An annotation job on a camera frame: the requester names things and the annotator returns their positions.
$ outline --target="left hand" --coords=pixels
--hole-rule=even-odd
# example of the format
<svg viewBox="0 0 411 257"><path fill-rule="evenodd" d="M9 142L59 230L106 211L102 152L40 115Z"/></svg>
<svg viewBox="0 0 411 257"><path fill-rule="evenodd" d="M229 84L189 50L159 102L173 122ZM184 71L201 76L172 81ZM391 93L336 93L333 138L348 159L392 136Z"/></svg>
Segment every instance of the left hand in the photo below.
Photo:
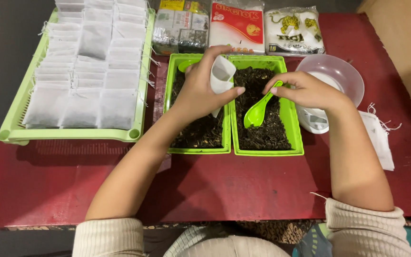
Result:
<svg viewBox="0 0 411 257"><path fill-rule="evenodd" d="M200 62L186 68L185 83L170 108L186 123L207 116L245 92L244 87L237 86L221 94L215 94L210 86L210 71L215 58L230 51L230 46L214 46L205 51Z"/></svg>

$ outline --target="red tabletop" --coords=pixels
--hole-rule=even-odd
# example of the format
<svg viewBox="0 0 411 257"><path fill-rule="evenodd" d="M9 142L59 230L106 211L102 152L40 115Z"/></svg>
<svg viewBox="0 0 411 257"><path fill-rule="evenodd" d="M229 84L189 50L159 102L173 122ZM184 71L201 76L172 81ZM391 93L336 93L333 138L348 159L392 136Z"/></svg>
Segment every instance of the red tabletop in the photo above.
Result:
<svg viewBox="0 0 411 257"><path fill-rule="evenodd" d="M360 110L374 102L377 116L402 123L389 135L395 171L386 172L397 206L411 216L411 100L374 28L364 15L321 14L328 54L361 73ZM167 58L155 72L163 95ZM288 71L300 59L286 58ZM146 127L160 115L162 99L149 88ZM246 157L172 155L137 214L145 224L170 221L324 218L331 195L328 134L302 130L305 155ZM96 190L131 144L114 140L37 140L0 143L0 227L70 225L83 221Z"/></svg>

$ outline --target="stack of tea bag filters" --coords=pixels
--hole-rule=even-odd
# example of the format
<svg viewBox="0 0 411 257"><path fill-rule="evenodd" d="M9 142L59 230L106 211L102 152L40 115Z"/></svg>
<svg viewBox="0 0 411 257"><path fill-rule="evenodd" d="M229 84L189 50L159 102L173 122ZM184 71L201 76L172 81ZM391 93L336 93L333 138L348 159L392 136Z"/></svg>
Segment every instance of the stack of tea bag filters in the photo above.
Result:
<svg viewBox="0 0 411 257"><path fill-rule="evenodd" d="M130 130L138 99L145 0L56 0L58 22L34 71L23 124Z"/></svg>

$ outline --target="green spoon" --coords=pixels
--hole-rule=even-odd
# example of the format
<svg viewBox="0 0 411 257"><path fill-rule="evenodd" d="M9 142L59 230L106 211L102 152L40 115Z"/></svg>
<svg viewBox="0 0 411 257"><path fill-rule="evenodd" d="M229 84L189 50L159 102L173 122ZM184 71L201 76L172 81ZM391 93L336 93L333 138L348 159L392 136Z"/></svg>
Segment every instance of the green spoon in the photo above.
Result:
<svg viewBox="0 0 411 257"><path fill-rule="evenodd" d="M279 80L274 84L274 87L282 85L283 82ZM263 124L266 105L272 96L274 95L270 91L267 92L267 94L259 102L248 109L248 112L243 118L243 126L245 128L248 129L249 127L259 127L261 126L261 124Z"/></svg>
<svg viewBox="0 0 411 257"><path fill-rule="evenodd" d="M179 71L185 73L186 68L187 68L188 66L190 66L191 64L195 64L195 63L197 63L197 62L199 62L199 61L191 61L191 60L190 60L190 61L182 62L182 63L179 64Z"/></svg>

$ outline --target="green plastic container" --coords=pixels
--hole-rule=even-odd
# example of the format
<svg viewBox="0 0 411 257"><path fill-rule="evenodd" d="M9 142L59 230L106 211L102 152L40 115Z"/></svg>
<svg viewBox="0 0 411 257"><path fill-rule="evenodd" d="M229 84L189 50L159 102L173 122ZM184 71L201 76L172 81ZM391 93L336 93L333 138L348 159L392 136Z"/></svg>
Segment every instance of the green plastic container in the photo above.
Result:
<svg viewBox="0 0 411 257"><path fill-rule="evenodd" d="M276 73L286 72L285 61L283 57L279 56L245 56L232 55L229 56L231 61L237 69L245 69L252 67L254 69L270 69ZM239 148L239 140L237 134L237 117L236 117L236 103L234 101L229 103L231 108L231 126L232 126L232 140L234 142L234 153L236 155L247 156L294 156L304 155L304 146L302 144L302 137L300 135L299 121L297 119L296 108L294 102L280 98L280 119L283 121L286 130L286 137L291 143L291 149L286 151L250 151L241 150Z"/></svg>
<svg viewBox="0 0 411 257"><path fill-rule="evenodd" d="M164 93L164 108L163 113L168 111L171 106L171 92L174 84L175 74L179 64L184 61L197 60L202 58L202 54L171 54L169 59L168 77L166 80L166 91ZM171 154L229 154L231 153L231 117L229 112L229 104L223 107L223 131L221 133L221 145L223 148L215 149L197 149L197 148L169 148L168 153Z"/></svg>
<svg viewBox="0 0 411 257"><path fill-rule="evenodd" d="M150 67L150 55L152 52L152 32L155 21L155 10L148 9L148 25L147 34L143 52L145 55L142 58L141 78L148 78L148 70ZM57 22L57 9L55 8L50 16L49 22ZM15 95L14 101L3 121L0 129L0 141L4 143L14 143L19 145L27 145L31 139L116 139L123 142L137 142L143 133L145 103L147 98L147 82L140 80L138 88L138 97L136 104L136 113L134 117L133 127L131 130L121 129L25 129L22 121L25 117L26 110L30 102L30 90L33 88L31 77L34 74L34 69L39 65L40 61L46 54L46 46L49 43L49 36L44 33L41 41L37 46L33 59L26 71L25 77Z"/></svg>

